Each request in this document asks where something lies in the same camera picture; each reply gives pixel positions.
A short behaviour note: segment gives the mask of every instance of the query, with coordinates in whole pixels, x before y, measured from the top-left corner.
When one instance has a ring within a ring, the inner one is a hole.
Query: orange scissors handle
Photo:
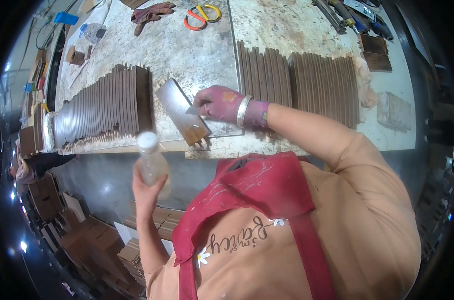
[[[207,21],[206,21],[204,18],[202,18],[202,17],[199,16],[199,15],[194,14],[194,13],[192,12],[192,10],[190,10],[190,9],[187,11],[187,13],[188,13],[189,15],[191,15],[192,17],[196,18],[197,20],[202,21],[202,25],[199,26],[199,27],[192,27],[192,26],[190,26],[190,25],[188,24],[188,16],[186,15],[185,18],[184,18],[184,25],[185,25],[185,27],[187,27],[187,28],[190,29],[190,30],[194,30],[194,31],[199,31],[199,30],[202,30],[202,29],[204,29],[205,27],[207,27]]]

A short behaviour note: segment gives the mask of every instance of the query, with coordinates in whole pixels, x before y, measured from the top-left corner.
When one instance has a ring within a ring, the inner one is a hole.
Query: knife blade
[[[200,114],[200,107],[197,106],[191,106],[188,108],[188,110],[185,112],[188,115],[196,115],[196,116],[201,116]]]

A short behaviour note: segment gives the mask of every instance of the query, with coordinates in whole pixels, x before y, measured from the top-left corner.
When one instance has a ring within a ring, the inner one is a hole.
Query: silver bangle
[[[237,126],[244,128],[244,117],[245,112],[247,111],[247,105],[249,104],[252,96],[245,96],[242,99],[241,105],[239,106],[239,110],[237,111]]]

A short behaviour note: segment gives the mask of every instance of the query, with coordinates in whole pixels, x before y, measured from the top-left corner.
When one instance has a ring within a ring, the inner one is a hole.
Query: wooden spool
[[[82,65],[85,62],[85,53],[75,51],[75,46],[71,46],[65,56],[65,61],[69,64]]]

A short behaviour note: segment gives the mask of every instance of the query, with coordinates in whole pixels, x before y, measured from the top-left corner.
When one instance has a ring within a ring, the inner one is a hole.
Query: brown glove
[[[170,2],[164,2],[164,3],[159,3],[159,4],[154,4],[152,6],[149,6],[144,9],[135,9],[132,17],[130,20],[137,24],[137,27],[135,28],[134,35],[139,36],[140,33],[143,30],[143,27],[145,24],[147,24],[150,21],[158,21],[160,20],[160,15],[170,15],[174,12],[172,8],[174,8],[176,5],[174,3]]]

